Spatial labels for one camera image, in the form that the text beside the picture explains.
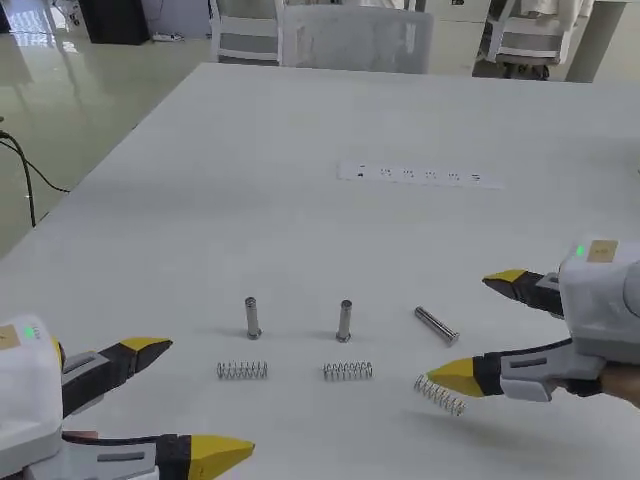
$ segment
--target metal pin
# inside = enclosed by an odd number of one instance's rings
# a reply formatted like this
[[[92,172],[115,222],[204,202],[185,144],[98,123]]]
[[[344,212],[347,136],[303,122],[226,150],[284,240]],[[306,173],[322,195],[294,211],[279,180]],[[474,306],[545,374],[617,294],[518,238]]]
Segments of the metal pin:
[[[438,336],[446,342],[447,346],[450,347],[458,341],[458,338],[460,337],[460,334],[458,332],[454,332],[453,330],[451,330],[421,306],[416,307],[414,313],[422,323],[436,332]]]
[[[257,340],[262,335],[262,330],[258,326],[258,310],[256,309],[256,299],[247,297],[244,301],[245,310],[247,311],[247,337],[251,340]]]
[[[351,324],[351,300],[343,300],[340,304],[340,325],[336,333],[336,340],[346,343],[351,338],[349,325]]]

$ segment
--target power strip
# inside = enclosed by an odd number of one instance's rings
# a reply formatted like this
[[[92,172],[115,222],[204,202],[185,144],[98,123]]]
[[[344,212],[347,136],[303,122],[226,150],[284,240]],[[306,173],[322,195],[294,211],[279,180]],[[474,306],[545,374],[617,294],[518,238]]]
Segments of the power strip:
[[[338,178],[340,180],[409,183],[436,187],[504,188],[501,182],[484,173],[356,162],[340,162],[338,164]]]

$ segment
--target white chair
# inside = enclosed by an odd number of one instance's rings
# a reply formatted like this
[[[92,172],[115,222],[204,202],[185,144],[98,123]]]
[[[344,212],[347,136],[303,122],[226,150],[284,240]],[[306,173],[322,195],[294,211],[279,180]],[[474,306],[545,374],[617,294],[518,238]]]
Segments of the white chair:
[[[278,61],[274,0],[212,0],[211,61],[219,57]]]
[[[512,63],[527,63],[527,59],[533,59],[532,63],[564,63],[573,29],[564,30],[557,19],[542,22],[512,16],[519,10],[519,2],[507,0],[500,17],[489,19],[492,32],[486,59],[495,63],[496,57],[505,55],[511,57],[509,61]],[[522,57],[521,61],[517,61],[517,57]]]
[[[433,19],[393,8],[286,6],[282,30],[286,67],[427,73]]]

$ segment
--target black cabinet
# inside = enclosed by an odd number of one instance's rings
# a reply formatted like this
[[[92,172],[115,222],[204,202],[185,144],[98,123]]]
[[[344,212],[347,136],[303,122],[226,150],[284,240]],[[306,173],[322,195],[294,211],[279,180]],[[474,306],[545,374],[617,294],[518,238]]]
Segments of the black cabinet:
[[[140,0],[80,0],[92,43],[140,45],[149,29]]]
[[[0,3],[0,33],[9,33],[9,19],[7,18],[7,14],[4,12],[2,8],[2,3]]]

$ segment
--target coil spring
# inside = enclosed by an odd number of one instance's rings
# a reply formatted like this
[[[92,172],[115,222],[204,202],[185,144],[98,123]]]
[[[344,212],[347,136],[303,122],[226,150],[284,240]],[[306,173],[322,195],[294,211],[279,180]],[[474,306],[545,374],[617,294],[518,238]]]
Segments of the coil spring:
[[[227,380],[267,378],[267,362],[218,363],[218,378]]]
[[[416,379],[413,388],[456,417],[462,415],[467,408],[467,405],[461,399],[454,397],[449,390],[433,383],[425,375],[420,375]]]
[[[322,367],[325,380],[360,380],[373,377],[371,362],[325,363]]]

